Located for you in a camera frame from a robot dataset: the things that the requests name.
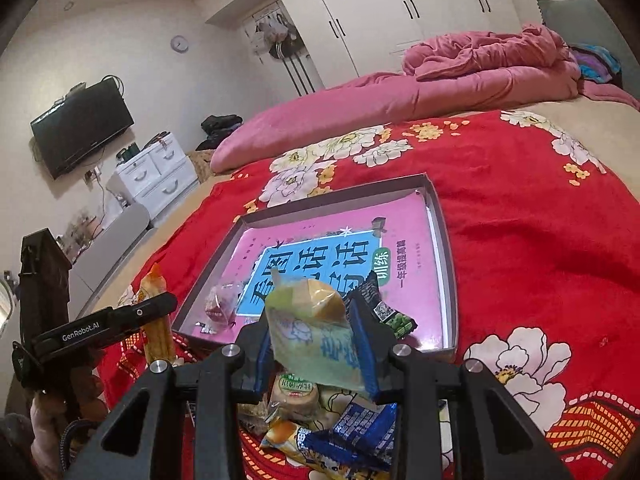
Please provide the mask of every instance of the metal screw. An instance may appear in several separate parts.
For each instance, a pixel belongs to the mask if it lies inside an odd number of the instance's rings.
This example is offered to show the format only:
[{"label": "metal screw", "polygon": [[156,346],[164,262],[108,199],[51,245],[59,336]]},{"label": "metal screw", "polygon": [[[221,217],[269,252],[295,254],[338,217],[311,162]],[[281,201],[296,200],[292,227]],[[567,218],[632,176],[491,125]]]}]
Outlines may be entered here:
[{"label": "metal screw", "polygon": [[478,361],[478,359],[467,359],[465,361],[465,368],[473,374],[479,374],[484,369],[484,365],[482,361]]},{"label": "metal screw", "polygon": [[409,345],[405,345],[404,343],[398,343],[393,347],[393,352],[398,357],[406,357],[411,353],[411,347]]},{"label": "metal screw", "polygon": [[234,357],[240,353],[240,347],[236,344],[231,343],[230,345],[226,345],[222,347],[222,355],[224,357]]},{"label": "metal screw", "polygon": [[157,361],[153,361],[149,365],[149,370],[151,370],[155,374],[161,374],[169,367],[169,363],[164,359],[158,359]]}]

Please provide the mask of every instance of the wall-mounted black tv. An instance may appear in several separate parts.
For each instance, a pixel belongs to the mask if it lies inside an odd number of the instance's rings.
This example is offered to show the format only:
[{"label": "wall-mounted black tv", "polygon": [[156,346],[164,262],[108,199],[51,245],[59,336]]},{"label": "wall-mounted black tv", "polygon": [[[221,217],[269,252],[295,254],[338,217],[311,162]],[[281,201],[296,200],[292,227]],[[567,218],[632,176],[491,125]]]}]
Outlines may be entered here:
[{"label": "wall-mounted black tv", "polygon": [[58,178],[132,124],[116,82],[108,78],[69,95],[31,129],[49,173]]}]

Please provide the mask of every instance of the pink comforter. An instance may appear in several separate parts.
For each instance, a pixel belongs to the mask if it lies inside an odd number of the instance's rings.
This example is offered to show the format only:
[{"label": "pink comforter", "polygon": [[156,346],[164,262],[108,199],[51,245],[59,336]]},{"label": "pink comforter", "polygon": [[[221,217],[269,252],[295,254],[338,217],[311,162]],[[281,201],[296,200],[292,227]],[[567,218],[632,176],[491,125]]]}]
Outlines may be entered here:
[{"label": "pink comforter", "polygon": [[220,144],[211,169],[239,168],[375,124],[567,100],[578,95],[580,79],[562,38],[543,26],[518,35],[432,38],[407,51],[403,69],[405,75],[370,74],[258,114]]}]

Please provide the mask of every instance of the drawer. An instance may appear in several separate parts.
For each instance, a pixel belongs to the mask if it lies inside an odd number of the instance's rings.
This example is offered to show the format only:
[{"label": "drawer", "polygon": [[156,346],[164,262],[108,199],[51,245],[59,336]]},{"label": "drawer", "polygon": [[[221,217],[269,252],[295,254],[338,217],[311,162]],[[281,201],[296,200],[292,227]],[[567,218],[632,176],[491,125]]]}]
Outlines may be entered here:
[{"label": "drawer", "polygon": [[175,170],[155,186],[140,193],[136,202],[145,206],[153,219],[197,179],[193,164],[188,158],[183,157]]},{"label": "drawer", "polygon": [[122,173],[120,178],[129,192],[135,196],[160,178],[160,172],[150,155],[137,158]]},{"label": "drawer", "polygon": [[173,137],[168,137],[164,146],[157,143],[149,155],[162,175],[170,173],[184,159],[184,152]]}]

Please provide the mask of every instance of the green round label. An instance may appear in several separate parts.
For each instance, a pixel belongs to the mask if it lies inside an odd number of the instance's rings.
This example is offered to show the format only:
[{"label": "green round label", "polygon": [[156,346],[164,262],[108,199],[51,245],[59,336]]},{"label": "green round label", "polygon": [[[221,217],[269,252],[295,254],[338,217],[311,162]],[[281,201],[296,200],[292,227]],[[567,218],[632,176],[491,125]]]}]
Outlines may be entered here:
[{"label": "green round label", "polygon": [[278,386],[284,394],[291,397],[303,397],[311,393],[314,389],[313,383],[305,381],[294,374],[284,374],[280,376]]}]

